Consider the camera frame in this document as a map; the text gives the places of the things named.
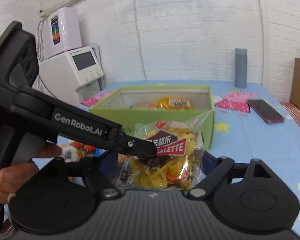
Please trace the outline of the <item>person's left hand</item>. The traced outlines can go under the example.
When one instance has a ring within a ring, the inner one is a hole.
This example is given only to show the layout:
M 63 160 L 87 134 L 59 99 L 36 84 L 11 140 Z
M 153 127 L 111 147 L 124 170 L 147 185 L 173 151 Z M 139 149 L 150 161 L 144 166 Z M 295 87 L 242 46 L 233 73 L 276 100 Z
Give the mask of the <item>person's left hand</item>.
M 59 146 L 47 142 L 45 147 L 36 155 L 36 158 L 48 159 L 61 155 L 62 149 Z M 9 195 L 18 191 L 38 171 L 39 168 L 33 161 L 1 169 L 0 204 L 7 204 Z

